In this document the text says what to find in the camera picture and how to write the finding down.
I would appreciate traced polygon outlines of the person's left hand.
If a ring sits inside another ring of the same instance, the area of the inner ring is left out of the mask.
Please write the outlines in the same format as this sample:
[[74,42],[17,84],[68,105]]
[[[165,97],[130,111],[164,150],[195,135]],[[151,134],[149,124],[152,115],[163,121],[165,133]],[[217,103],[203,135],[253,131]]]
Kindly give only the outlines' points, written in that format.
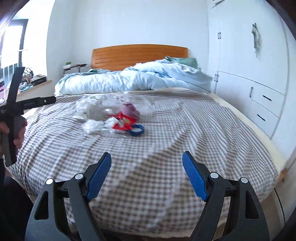
[[[24,121],[22,128],[18,131],[17,136],[13,141],[17,149],[20,149],[23,145],[26,126],[27,126],[27,120]],[[7,124],[2,121],[1,122],[1,133],[8,134],[9,132],[10,132],[10,129],[8,128]]]

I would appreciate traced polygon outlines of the person's left forearm sleeve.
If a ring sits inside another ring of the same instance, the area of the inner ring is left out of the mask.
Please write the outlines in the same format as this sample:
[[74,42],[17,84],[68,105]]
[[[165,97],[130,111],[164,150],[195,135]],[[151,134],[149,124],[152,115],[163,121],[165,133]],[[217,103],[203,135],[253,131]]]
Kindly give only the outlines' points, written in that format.
[[1,158],[1,240],[24,240],[33,204],[5,170]]

